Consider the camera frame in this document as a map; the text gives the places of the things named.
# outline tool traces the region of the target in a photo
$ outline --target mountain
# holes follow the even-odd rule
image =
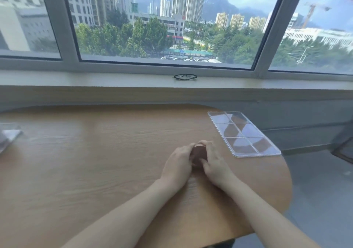
[[[146,13],[147,7],[150,5],[150,2],[153,0],[137,0],[138,8],[140,12]],[[160,5],[160,0],[154,0],[155,5]],[[249,22],[250,17],[266,17],[267,14],[261,10],[252,9],[252,8],[243,8],[239,9],[236,6],[232,5],[228,0],[204,0],[204,5],[202,9],[201,18],[206,21],[215,21],[217,13],[226,12],[231,18],[232,14],[242,14],[245,16],[244,21]]]

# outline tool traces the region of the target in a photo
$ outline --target green roof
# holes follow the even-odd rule
[[[189,54],[189,55],[213,55],[212,52],[208,52],[208,51],[198,51],[198,50],[185,50],[185,49],[171,49],[171,48],[166,48],[164,49],[163,52],[176,52],[176,53],[184,53],[184,54]]]

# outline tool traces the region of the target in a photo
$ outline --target right hand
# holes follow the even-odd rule
[[[218,153],[212,141],[201,140],[199,143],[206,147],[207,152],[207,161],[200,159],[205,174],[215,186],[227,192],[229,184],[236,180],[236,176]]]

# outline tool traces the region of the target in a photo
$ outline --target window frame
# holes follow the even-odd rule
[[[40,53],[36,54],[37,57],[33,58],[16,55],[2,56],[0,57],[0,65],[3,65],[3,69],[161,75],[175,75],[187,72],[198,76],[213,77],[353,81],[353,75],[269,71],[271,61],[276,54],[299,0],[277,0],[274,13],[270,18],[269,25],[253,64],[254,70],[225,69],[209,65],[211,63],[208,63],[207,67],[190,64],[162,64],[161,62],[146,64],[143,62],[144,59],[142,61],[139,58],[122,58],[122,61],[117,63],[109,62],[109,60],[83,60],[77,46],[68,0],[44,1],[61,59],[41,57]]]

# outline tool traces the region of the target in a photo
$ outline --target left hand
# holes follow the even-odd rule
[[[178,191],[187,182],[191,174],[192,161],[189,160],[190,153],[195,143],[179,147],[174,150],[165,163],[161,181]]]

